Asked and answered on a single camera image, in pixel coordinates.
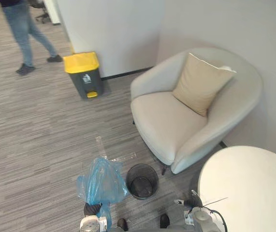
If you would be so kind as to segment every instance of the black wastebasket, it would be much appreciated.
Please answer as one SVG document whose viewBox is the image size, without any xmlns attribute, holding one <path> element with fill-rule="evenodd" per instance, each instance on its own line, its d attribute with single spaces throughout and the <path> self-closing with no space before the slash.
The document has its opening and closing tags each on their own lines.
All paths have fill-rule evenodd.
<svg viewBox="0 0 276 232">
<path fill-rule="evenodd" d="M 99 62 L 95 52 L 79 53 L 64 57 L 65 71 L 81 98 L 97 97 L 103 93 Z"/>
<path fill-rule="evenodd" d="M 157 190 L 157 173 L 147 164 L 134 165 L 127 173 L 126 186 L 133 197 L 144 200 Z"/>
</svg>

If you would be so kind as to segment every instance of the yellow lid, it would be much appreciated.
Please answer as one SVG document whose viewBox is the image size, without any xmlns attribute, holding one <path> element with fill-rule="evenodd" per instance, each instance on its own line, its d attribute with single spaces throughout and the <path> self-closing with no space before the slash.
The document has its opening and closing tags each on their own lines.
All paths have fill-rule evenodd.
<svg viewBox="0 0 276 232">
<path fill-rule="evenodd" d="M 87 95 L 86 95 L 88 98 L 95 98 L 95 97 L 97 97 L 98 96 L 98 93 L 97 92 L 95 92 L 95 91 L 93 91 L 93 92 L 89 92 L 89 93 L 87 93 Z"/>
<path fill-rule="evenodd" d="M 82 73 L 95 70 L 99 62 L 95 52 L 78 53 L 64 57 L 65 71 L 67 73 Z"/>
</svg>

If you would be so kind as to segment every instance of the jeans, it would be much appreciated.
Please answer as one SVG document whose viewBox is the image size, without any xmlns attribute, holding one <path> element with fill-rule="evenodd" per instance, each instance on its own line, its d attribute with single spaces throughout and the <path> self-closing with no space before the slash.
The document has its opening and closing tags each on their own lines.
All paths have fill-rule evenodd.
<svg viewBox="0 0 276 232">
<path fill-rule="evenodd" d="M 39 31 L 32 20 L 26 0 L 21 0 L 19 4 L 14 6 L 3 7 L 2 10 L 7 18 L 14 38 L 23 53 L 24 64 L 31 67 L 33 66 L 28 34 L 32 35 L 40 42 L 49 51 L 52 57 L 57 55 L 54 46 Z"/>
</svg>

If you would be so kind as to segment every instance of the baseboard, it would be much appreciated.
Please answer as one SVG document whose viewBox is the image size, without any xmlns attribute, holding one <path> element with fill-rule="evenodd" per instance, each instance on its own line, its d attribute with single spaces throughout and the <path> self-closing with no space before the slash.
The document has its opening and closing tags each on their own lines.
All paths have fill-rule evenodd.
<svg viewBox="0 0 276 232">
<path fill-rule="evenodd" d="M 139 69 L 139 70 L 135 70 L 135 71 L 131 71 L 131 72 L 124 72 L 124 73 L 120 73 L 120 74 L 116 74 L 116 75 L 112 75 L 112 76 L 106 76 L 106 77 L 102 77 L 101 80 L 106 81 L 106 80 L 110 80 L 110 79 L 121 77 L 121 76 L 128 76 L 128 75 L 132 75 L 135 73 L 146 72 L 147 70 L 149 70 L 151 68 L 152 67 L 145 68 L 145 69 Z"/>
</svg>

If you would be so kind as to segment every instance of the corner wall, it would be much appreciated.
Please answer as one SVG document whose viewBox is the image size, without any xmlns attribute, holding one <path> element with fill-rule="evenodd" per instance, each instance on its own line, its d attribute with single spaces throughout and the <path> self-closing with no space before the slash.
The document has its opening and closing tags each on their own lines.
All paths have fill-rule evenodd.
<svg viewBox="0 0 276 232">
<path fill-rule="evenodd" d="M 276 153 L 276 1 L 166 0 L 158 62 L 197 46 L 234 52 L 261 74 L 259 105 L 224 140 Z"/>
<path fill-rule="evenodd" d="M 154 66 L 164 1 L 57 0 L 76 53 L 95 51 L 102 77 Z"/>
</svg>

